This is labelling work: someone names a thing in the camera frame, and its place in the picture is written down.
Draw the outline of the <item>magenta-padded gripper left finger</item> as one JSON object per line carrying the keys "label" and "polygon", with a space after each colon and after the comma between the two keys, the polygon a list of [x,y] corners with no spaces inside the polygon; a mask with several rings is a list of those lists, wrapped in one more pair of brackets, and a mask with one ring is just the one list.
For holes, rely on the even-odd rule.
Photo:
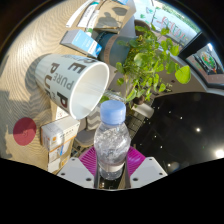
{"label": "magenta-padded gripper left finger", "polygon": [[93,188],[97,173],[97,156],[93,147],[79,157],[71,157],[58,176],[84,188]]}

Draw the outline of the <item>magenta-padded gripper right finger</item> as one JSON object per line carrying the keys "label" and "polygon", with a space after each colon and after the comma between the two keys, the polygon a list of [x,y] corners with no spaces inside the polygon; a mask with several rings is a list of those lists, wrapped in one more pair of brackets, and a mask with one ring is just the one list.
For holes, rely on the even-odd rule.
{"label": "magenta-padded gripper right finger", "polygon": [[145,157],[131,147],[126,157],[126,187],[140,188],[166,177],[167,173],[154,157]]}

